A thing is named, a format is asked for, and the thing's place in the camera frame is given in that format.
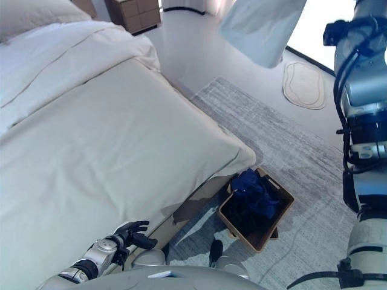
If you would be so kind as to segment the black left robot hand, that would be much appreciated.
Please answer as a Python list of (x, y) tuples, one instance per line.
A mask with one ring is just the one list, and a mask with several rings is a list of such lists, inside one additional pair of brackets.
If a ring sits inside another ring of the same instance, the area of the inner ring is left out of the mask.
[(145, 235), (149, 223), (149, 221), (125, 222), (115, 230), (113, 235), (120, 237), (125, 247), (134, 245), (144, 250), (151, 250), (157, 245), (158, 240)]

